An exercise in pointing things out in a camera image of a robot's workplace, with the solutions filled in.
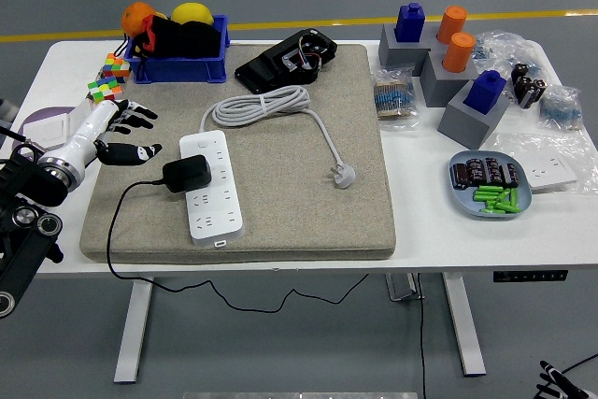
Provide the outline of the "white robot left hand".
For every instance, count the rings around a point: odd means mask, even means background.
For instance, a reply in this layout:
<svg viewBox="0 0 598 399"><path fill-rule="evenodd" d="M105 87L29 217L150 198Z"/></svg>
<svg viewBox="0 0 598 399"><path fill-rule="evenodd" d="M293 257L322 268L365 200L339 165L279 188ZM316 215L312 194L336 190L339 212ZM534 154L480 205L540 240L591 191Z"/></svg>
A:
<svg viewBox="0 0 598 399"><path fill-rule="evenodd" d="M157 118L150 109L128 99L102 101L60 148L57 159L77 169L84 169L95 159L105 165L142 165L154 158L163 147L160 144L107 143L103 136L111 132L128 135L133 128L152 129L150 120Z"/></svg>

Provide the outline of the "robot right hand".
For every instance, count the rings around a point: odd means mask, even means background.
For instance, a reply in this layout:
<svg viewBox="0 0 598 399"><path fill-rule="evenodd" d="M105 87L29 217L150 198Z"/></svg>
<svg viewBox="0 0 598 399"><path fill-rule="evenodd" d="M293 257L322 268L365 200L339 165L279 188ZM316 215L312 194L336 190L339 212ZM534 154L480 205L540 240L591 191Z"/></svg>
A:
<svg viewBox="0 0 598 399"><path fill-rule="evenodd" d="M579 388L573 384L561 371L546 361L540 361L543 371L540 377L544 384L537 384L535 398L561 398L561 399L597 399L597 394Z"/></svg>

